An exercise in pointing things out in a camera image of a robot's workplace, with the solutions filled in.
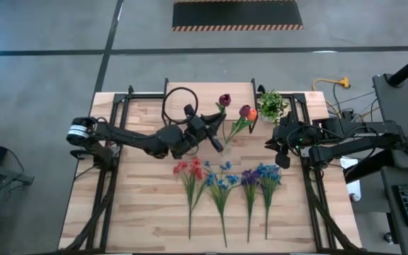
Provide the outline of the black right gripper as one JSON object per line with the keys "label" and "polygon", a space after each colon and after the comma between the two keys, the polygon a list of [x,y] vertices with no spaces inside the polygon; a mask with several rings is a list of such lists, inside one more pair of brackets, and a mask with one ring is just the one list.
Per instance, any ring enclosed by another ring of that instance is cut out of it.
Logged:
{"label": "black right gripper", "polygon": [[301,147],[312,146],[317,141],[317,129],[302,121],[295,121],[292,112],[282,117],[279,126],[273,129],[273,138],[265,142],[267,149],[277,152],[276,164],[280,168],[290,167],[289,152],[296,156]]}

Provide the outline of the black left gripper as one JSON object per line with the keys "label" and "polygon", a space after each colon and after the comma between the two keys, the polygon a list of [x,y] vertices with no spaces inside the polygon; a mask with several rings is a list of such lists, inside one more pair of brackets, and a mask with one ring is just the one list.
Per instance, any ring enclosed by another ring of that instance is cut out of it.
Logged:
{"label": "black left gripper", "polygon": [[193,147],[198,147],[206,139],[209,139],[217,152],[222,152],[223,145],[217,139],[217,131],[225,121],[226,114],[216,113],[198,117],[191,104],[186,105],[183,110],[186,114],[186,129],[180,131],[180,140],[170,149],[173,158],[181,159]]}

